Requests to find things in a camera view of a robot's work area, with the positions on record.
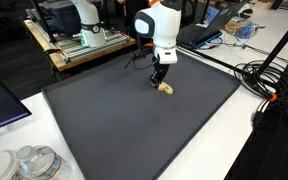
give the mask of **wooden table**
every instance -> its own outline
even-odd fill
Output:
[[[40,46],[43,48],[43,51],[48,50],[48,49],[53,49],[51,43],[48,42],[48,40],[43,36],[43,34],[34,26],[31,20],[24,20],[23,25],[25,26],[27,32],[30,33],[36,39],[36,41],[40,44]],[[62,72],[69,68],[75,67],[77,65],[83,64],[91,60],[94,60],[96,58],[99,58],[101,56],[107,55],[109,53],[112,53],[118,50],[121,50],[123,48],[129,47],[134,44],[135,44],[135,40],[133,38],[130,38],[129,41],[125,41],[125,43],[123,44],[118,44],[111,48],[103,49],[103,51],[96,52],[78,61],[72,61],[69,63],[66,63],[64,59],[61,58],[61,56],[56,53],[50,54],[49,59],[51,60],[52,64],[54,64],[54,66],[56,67],[56,70],[59,72]]]

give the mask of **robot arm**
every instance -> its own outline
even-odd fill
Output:
[[[104,30],[98,17],[96,7],[87,0],[71,0],[81,18],[81,42],[85,47],[105,44]]]
[[[154,73],[150,79],[159,90],[170,64],[177,63],[176,36],[181,23],[181,6],[161,0],[150,0],[149,5],[151,8],[136,14],[135,29],[141,37],[153,39]]]

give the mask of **black mat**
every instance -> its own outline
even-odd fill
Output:
[[[239,86],[178,53],[165,79],[174,94],[166,95],[150,85],[153,68],[124,70],[130,56],[43,90],[86,179],[157,178]]]

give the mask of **clear plastic container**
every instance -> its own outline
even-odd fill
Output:
[[[19,172],[34,180],[69,180],[71,166],[47,146],[25,146],[17,152]]]
[[[16,152],[0,152],[0,180],[21,180],[22,176],[17,171],[18,166]]]

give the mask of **blue object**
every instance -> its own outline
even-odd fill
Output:
[[[236,37],[240,39],[249,39],[252,36],[252,33],[255,32],[259,27],[257,24],[246,24],[245,26],[240,27],[238,33],[235,34]]]
[[[213,21],[213,19],[215,18],[215,16],[220,12],[220,10],[212,7],[212,6],[209,6],[207,8],[207,11],[206,11],[206,15],[205,15],[205,20],[208,22],[208,23],[211,23]]]

